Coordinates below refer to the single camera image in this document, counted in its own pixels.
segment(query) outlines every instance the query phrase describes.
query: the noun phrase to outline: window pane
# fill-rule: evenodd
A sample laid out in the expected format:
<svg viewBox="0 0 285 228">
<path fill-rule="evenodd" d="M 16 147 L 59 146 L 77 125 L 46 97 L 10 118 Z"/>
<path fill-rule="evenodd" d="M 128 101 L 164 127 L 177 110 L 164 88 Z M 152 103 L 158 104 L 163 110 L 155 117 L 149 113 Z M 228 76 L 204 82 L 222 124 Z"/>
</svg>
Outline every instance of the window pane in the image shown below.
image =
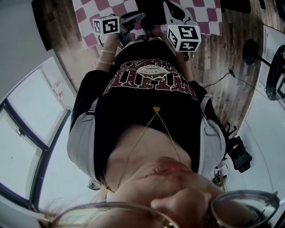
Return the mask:
<svg viewBox="0 0 285 228">
<path fill-rule="evenodd" d="M 24 136 L 5 110 L 0 113 L 0 182 L 29 199 L 34 173 L 42 153 Z"/>
<path fill-rule="evenodd" d="M 67 155 L 70 118 L 67 120 L 53 150 L 41 190 L 39 208 L 43 211 L 59 211 L 91 203 L 97 191 L 87 186 L 89 177 Z"/>
<path fill-rule="evenodd" d="M 8 96 L 21 119 L 48 146 L 64 111 L 47 81 L 37 69 Z"/>
</svg>

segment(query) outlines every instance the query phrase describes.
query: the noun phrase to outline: black t-shirt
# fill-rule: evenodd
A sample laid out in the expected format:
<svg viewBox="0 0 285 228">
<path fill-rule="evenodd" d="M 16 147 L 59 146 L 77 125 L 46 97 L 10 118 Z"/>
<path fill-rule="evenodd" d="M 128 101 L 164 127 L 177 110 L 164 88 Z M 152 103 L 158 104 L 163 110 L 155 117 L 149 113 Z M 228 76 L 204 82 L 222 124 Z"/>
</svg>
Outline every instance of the black t-shirt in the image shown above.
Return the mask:
<svg viewBox="0 0 285 228">
<path fill-rule="evenodd" d="M 83 79 L 73 111 L 77 117 L 99 98 L 95 111 L 94 167 L 104 177 L 109 155 L 123 131 L 132 124 L 147 125 L 159 106 L 172 138 L 190 155 L 193 171 L 200 157 L 200 102 L 206 91 L 179 74 L 176 57 L 162 41 L 135 43 L 115 58 L 110 73 L 89 72 Z M 149 127 L 165 134 L 159 118 Z"/>
</svg>

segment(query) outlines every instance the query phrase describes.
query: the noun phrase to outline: white cube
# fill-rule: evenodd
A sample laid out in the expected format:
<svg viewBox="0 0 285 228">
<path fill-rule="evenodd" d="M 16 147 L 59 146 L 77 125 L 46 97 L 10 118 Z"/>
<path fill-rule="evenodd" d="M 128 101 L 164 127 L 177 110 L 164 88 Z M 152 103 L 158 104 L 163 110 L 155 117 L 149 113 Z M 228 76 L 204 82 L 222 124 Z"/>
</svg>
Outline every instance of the white cube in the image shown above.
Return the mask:
<svg viewBox="0 0 285 228">
<path fill-rule="evenodd" d="M 176 52 L 195 52 L 201 43 L 199 26 L 168 25 L 167 38 Z"/>
<path fill-rule="evenodd" d="M 93 19 L 94 32 L 97 35 L 120 33 L 118 16 L 102 16 Z"/>
</svg>

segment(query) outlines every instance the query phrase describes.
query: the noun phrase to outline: window frame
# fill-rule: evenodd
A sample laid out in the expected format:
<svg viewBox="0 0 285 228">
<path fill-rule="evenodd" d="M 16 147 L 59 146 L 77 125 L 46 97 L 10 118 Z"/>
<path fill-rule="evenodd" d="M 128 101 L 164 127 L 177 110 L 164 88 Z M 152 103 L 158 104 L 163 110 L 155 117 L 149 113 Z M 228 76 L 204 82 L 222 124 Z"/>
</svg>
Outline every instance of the window frame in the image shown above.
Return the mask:
<svg viewBox="0 0 285 228">
<path fill-rule="evenodd" d="M 40 212 L 39 210 L 39 202 L 40 195 L 42 190 L 42 185 L 45 178 L 45 173 L 47 167 L 49 165 L 49 160 L 52 156 L 53 150 L 57 143 L 57 140 L 61 134 L 61 131 L 66 124 L 71 111 L 66 109 L 62 114 L 61 122 L 59 123 L 59 127 L 56 130 L 56 133 L 53 136 L 50 146 L 47 146 L 20 118 L 18 113 L 13 109 L 10 102 L 5 99 L 0 105 L 0 112 L 5 110 L 9 117 L 14 121 L 15 125 L 19 128 L 19 131 L 22 135 L 29 138 L 37 147 L 42 150 L 41 157 L 37 164 L 36 171 L 34 173 L 34 178 L 32 182 L 32 187 L 30 190 L 29 199 L 25 199 L 24 197 L 16 194 L 11 189 L 7 188 L 5 185 L 0 183 L 0 195 L 4 196 L 6 199 L 22 206 L 26 209 L 29 209 L 34 212 Z"/>
</svg>

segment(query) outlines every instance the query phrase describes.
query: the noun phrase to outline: gold necklace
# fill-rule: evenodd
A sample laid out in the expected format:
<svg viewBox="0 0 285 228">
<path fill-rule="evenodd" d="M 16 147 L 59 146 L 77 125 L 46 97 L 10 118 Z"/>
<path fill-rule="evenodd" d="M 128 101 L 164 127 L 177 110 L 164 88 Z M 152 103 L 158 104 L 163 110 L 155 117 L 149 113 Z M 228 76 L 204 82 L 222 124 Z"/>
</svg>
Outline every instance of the gold necklace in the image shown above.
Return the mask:
<svg viewBox="0 0 285 228">
<path fill-rule="evenodd" d="M 120 183 L 121 183 L 121 180 L 122 180 L 122 177 L 124 176 L 124 174 L 125 174 L 125 172 L 126 172 L 126 165 L 127 165 L 127 163 L 129 162 L 129 160 L 130 160 L 130 155 L 131 155 L 132 152 L 134 151 L 134 148 L 137 146 L 137 144 L 138 144 L 138 142 L 140 141 L 141 137 L 142 137 L 142 136 L 144 135 L 144 133 L 146 132 L 147 127 L 150 125 L 151 121 L 152 121 L 156 116 L 158 116 L 158 117 L 160 118 L 161 122 L 163 123 L 163 125 L 164 125 L 164 127 L 165 127 L 165 129 L 166 129 L 166 131 L 167 131 L 167 133 L 168 133 L 168 136 L 169 136 L 169 138 L 170 138 L 170 140 L 171 140 L 171 142 L 172 142 L 172 145 L 173 145 L 173 147 L 174 147 L 174 149 L 175 149 L 175 152 L 176 152 L 176 154 L 177 154 L 177 156 L 178 156 L 178 161 L 181 162 L 181 159 L 180 159 L 179 153 L 178 153 L 178 151 L 177 151 L 177 148 L 176 148 L 176 146 L 175 146 L 175 143 L 174 143 L 174 141 L 173 141 L 173 139 L 172 139 L 172 137 L 171 137 L 171 135 L 170 135 L 170 133 L 169 133 L 169 131 L 168 131 L 166 125 L 165 125 L 165 123 L 163 122 L 162 118 L 161 118 L 160 115 L 159 115 L 160 107 L 154 106 L 153 109 L 154 109 L 154 111 L 155 111 L 155 115 L 153 116 L 153 118 L 151 118 L 151 120 L 148 122 L 148 124 L 146 125 L 146 127 L 143 129 L 143 131 L 141 132 L 140 136 L 138 137 L 137 142 L 134 144 L 133 149 L 130 151 L 130 153 L 129 153 L 127 159 L 126 159 L 124 171 L 123 171 L 123 173 L 122 173 L 122 175 L 121 175 L 121 177 L 120 177 L 120 179 L 119 179 L 119 183 L 118 183 L 117 189 L 119 188 Z"/>
</svg>

